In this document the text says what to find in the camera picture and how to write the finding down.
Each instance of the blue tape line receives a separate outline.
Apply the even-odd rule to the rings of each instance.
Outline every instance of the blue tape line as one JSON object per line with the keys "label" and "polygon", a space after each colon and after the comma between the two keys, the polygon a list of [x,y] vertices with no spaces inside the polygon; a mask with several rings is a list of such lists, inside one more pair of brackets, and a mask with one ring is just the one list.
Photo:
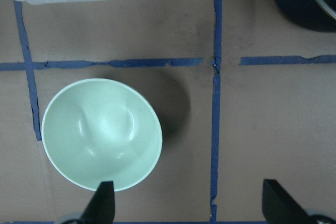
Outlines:
{"label": "blue tape line", "polygon": [[222,2],[223,0],[214,0],[215,7],[215,29],[214,29],[214,60],[213,67],[217,73],[221,72],[222,65]]}
{"label": "blue tape line", "polygon": [[38,100],[37,100],[36,82],[35,82],[35,76],[34,76],[33,63],[31,61],[32,57],[30,54],[28,37],[27,37],[24,22],[23,22],[22,3],[14,1],[14,8],[15,8],[17,28],[18,28],[19,37],[20,37],[20,43],[22,47],[22,53],[23,53],[23,57],[25,60],[30,105],[32,107],[32,113],[33,113],[34,131],[36,134],[36,138],[38,140],[41,140],[42,137],[41,137],[41,131],[40,131],[40,118],[39,118],[39,107],[38,107]]}
{"label": "blue tape line", "polygon": [[212,144],[211,144],[211,218],[210,223],[215,223],[217,219],[217,205],[214,203],[217,197],[218,184],[218,153],[219,153],[219,129],[220,129],[220,107],[221,107],[221,85],[220,74],[216,74],[213,79],[214,93],[212,97]]}
{"label": "blue tape line", "polygon": [[22,62],[17,63],[0,63],[0,71],[16,71],[26,70],[26,66]]}
{"label": "blue tape line", "polygon": [[213,78],[212,97],[212,136],[211,136],[211,177],[210,177],[210,223],[217,220],[217,197],[218,184],[218,148],[219,148],[219,122],[221,107],[221,65],[222,65],[222,0],[214,0],[215,7],[215,29],[214,29],[214,59],[212,66],[215,69]]}
{"label": "blue tape line", "polygon": [[111,60],[103,62],[86,61],[86,60],[69,60],[69,61],[46,61],[33,62],[34,69],[62,68],[75,69],[85,68],[95,65],[111,66],[115,68],[147,68],[147,67],[189,67],[203,62],[203,58],[176,58],[176,59],[132,59],[132,60]]}
{"label": "blue tape line", "polygon": [[321,55],[306,59],[301,56],[258,56],[241,57],[239,65],[286,65],[336,63],[336,55]]}

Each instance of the cardboard surface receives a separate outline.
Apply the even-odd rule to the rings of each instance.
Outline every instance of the cardboard surface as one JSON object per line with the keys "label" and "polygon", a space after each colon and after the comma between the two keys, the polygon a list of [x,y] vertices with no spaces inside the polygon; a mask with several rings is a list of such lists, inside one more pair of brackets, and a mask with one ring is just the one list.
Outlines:
{"label": "cardboard surface", "polygon": [[264,178],[335,218],[336,65],[223,71],[217,220],[264,220]]}
{"label": "cardboard surface", "polygon": [[25,4],[24,18],[33,61],[212,57],[213,0]]}
{"label": "cardboard surface", "polygon": [[26,72],[0,72],[0,221],[48,220],[42,142],[33,130]]}
{"label": "cardboard surface", "polygon": [[223,0],[224,65],[239,64],[241,57],[329,54],[336,54],[335,33],[296,25],[274,0]]}
{"label": "cardboard surface", "polygon": [[0,63],[23,62],[13,1],[0,0],[0,7]]}
{"label": "cardboard surface", "polygon": [[[111,78],[134,87],[157,112],[164,134],[161,157],[154,171],[143,182],[116,193],[116,221],[207,221],[212,73],[211,66],[206,64],[193,68],[152,69],[96,66],[76,70],[37,70],[35,77],[41,117],[51,98],[61,88],[80,79],[97,77]],[[33,137],[32,134],[30,144],[36,146],[33,156],[37,164],[29,172],[34,174],[35,169],[43,172],[43,177],[40,175],[36,179],[44,192],[44,210],[25,216],[30,208],[25,204],[17,205],[18,211],[23,209],[21,214],[15,218],[16,209],[13,208],[11,215],[3,214],[2,221],[55,220],[68,213],[82,211],[93,195],[93,192],[63,178],[48,160],[42,142]],[[17,156],[22,150],[11,148],[10,152]],[[7,184],[13,183],[13,179],[9,176]],[[8,195],[2,204],[11,206],[16,200],[13,198],[12,201]],[[35,199],[31,199],[30,206],[35,204]]]}

